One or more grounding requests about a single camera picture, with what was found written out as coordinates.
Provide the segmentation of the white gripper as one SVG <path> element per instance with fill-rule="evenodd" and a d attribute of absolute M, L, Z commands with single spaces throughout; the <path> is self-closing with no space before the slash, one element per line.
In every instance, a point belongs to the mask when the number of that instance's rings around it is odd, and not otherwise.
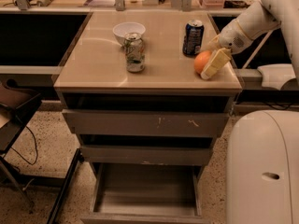
<path fill-rule="evenodd" d="M 241 29 L 237 21 L 228 23 L 207 44 L 207 50 L 213 50 L 200 76 L 204 80 L 214 77 L 228 62 L 231 61 L 231 53 L 239 54 L 252 44 Z"/>

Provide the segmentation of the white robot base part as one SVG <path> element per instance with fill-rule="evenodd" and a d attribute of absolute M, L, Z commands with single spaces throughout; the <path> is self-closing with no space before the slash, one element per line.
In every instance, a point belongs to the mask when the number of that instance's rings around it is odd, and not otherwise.
<path fill-rule="evenodd" d="M 290 63 L 275 63 L 258 67 L 262 75 L 262 86 L 280 91 L 289 81 L 295 79 Z"/>

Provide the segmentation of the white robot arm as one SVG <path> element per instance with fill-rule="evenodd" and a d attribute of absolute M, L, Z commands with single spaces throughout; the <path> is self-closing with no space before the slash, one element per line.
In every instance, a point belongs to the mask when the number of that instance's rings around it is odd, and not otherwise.
<path fill-rule="evenodd" d="M 233 54 L 279 28 L 291 64 L 264 84 L 281 89 L 299 78 L 299 0 L 258 0 L 207 45 L 200 73 L 211 79 Z M 262 110 L 242 117 L 231 131 L 226 164 L 226 224 L 299 224 L 299 113 Z"/>

